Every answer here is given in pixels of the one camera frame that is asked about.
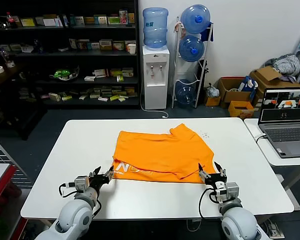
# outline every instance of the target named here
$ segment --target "white mug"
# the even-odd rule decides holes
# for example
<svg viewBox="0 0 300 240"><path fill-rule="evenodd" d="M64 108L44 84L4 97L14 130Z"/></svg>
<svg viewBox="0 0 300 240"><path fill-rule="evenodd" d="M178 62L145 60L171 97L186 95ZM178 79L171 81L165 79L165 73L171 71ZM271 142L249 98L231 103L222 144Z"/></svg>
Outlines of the white mug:
<svg viewBox="0 0 300 240"><path fill-rule="evenodd" d="M128 44L128 47L129 47L129 53L132 55L132 54L136 54L136 48L137 48L137 45L135 43L130 43Z"/></svg>

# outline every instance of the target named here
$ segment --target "laptop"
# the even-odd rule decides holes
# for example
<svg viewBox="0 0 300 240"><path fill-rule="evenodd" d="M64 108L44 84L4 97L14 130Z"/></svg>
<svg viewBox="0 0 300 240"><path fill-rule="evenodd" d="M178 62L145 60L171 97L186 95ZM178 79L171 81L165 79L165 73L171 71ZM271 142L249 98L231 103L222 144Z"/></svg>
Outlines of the laptop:
<svg viewBox="0 0 300 240"><path fill-rule="evenodd" d="M300 157L300 88L265 89L258 126L281 158Z"/></svg>

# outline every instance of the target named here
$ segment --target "orange t-shirt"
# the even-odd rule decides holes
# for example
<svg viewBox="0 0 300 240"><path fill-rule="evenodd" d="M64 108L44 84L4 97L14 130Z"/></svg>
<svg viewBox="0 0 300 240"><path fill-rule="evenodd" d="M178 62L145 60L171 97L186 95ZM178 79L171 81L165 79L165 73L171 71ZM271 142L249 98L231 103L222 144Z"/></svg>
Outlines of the orange t-shirt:
<svg viewBox="0 0 300 240"><path fill-rule="evenodd" d="M198 163L215 173L214 153L200 136L180 124L171 134L121 131L113 156L114 178L202 183Z"/></svg>

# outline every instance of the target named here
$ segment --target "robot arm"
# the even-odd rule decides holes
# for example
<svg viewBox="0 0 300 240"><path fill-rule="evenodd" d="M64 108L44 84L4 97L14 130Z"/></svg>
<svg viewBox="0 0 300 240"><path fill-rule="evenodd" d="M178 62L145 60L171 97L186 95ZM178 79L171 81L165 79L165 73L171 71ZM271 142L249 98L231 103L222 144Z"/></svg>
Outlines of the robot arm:
<svg viewBox="0 0 300 240"><path fill-rule="evenodd" d="M74 180L73 185L78 192L74 200L64 205L52 226L40 233L36 240L76 240L88 231L93 217L101 209L98 200L100 188L103 184L108 184L114 176L114 166L105 174L98 174L100 169L101 167L95 169L89 177L78 176ZM98 210L93 213L97 204Z"/></svg>
<svg viewBox="0 0 300 240"><path fill-rule="evenodd" d="M238 198L239 186L235 182L227 182L226 170L218 163L214 164L219 173L207 174L199 164L199 176L203 183L213 187L209 197L214 203L218 203L222 214L221 226L226 237L229 240L270 240L258 225L255 216L242 207Z"/></svg>

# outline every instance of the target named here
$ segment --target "water jug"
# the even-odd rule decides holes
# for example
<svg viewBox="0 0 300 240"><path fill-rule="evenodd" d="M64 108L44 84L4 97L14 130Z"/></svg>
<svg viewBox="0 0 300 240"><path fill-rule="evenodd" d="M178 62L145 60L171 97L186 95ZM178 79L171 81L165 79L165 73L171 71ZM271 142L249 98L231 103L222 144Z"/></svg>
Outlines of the water jug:
<svg viewBox="0 0 300 240"><path fill-rule="evenodd" d="M209 26L210 12L203 5L193 5L183 11L180 20L187 32L199 34Z"/></svg>
<svg viewBox="0 0 300 240"><path fill-rule="evenodd" d="M179 43L180 56L187 62L199 60L205 52L203 42L192 35L184 36Z"/></svg>
<svg viewBox="0 0 300 240"><path fill-rule="evenodd" d="M181 107L192 106L196 101L195 83L189 83L187 79L181 79L175 83L175 98Z"/></svg>
<svg viewBox="0 0 300 240"><path fill-rule="evenodd" d="M168 10L150 7L143 10L144 44L150 48L161 48L167 44Z"/></svg>

